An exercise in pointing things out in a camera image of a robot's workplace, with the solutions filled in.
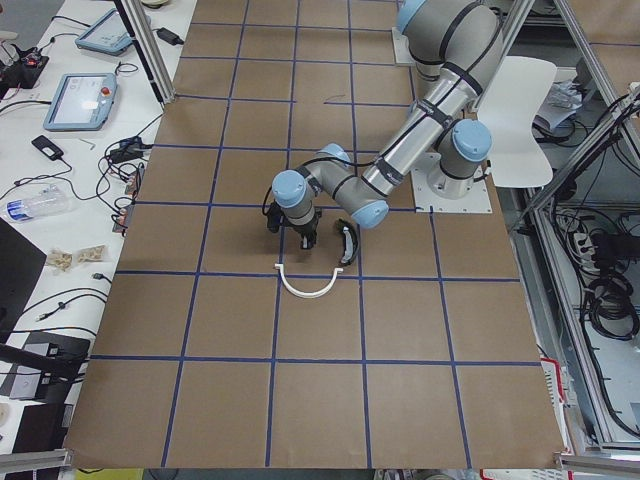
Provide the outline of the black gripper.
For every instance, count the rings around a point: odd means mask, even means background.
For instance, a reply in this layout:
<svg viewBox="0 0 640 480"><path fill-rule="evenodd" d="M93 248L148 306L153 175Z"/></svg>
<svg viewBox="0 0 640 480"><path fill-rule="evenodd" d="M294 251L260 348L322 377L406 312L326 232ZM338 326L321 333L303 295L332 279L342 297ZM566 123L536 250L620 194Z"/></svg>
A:
<svg viewBox="0 0 640 480"><path fill-rule="evenodd" d="M302 250L312 249L316 245L319 218L318 214L314 214L312 219L303 225L296 225L291 220L288 221L288 226L301 236L300 248Z"/></svg>

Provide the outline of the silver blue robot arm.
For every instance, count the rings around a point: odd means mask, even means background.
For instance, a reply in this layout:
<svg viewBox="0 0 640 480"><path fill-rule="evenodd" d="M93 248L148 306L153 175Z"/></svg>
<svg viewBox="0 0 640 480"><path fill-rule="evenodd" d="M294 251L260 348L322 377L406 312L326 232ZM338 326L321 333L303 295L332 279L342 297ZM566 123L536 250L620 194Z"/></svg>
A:
<svg viewBox="0 0 640 480"><path fill-rule="evenodd" d="M478 121L457 119L460 110L483 94L499 66L503 47L500 20L479 1L407 1L397 16L419 75L432 85L400 130L356 175L346 152L328 144L295 169L272 181L274 200L265 215L276 233L289 227L311 249L317 241L319 210L313 200L326 192L363 228L386 216L389 194L429 148L441 153L451 179L471 178L492 139Z"/></svg>

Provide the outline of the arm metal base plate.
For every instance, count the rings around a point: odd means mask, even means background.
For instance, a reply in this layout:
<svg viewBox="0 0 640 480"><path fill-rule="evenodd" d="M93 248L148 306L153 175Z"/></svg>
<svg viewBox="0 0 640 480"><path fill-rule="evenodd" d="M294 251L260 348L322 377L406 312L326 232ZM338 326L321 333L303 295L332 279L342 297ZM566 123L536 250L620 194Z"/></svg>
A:
<svg viewBox="0 0 640 480"><path fill-rule="evenodd" d="M397 27L391 28L394 62L396 66L414 66L415 62L409 52L409 43L405 35Z"/></svg>
<svg viewBox="0 0 640 480"><path fill-rule="evenodd" d="M463 180L448 177L440 165L441 155L424 153L411 170L415 210L418 213L491 214L491 202L482 167Z"/></svg>

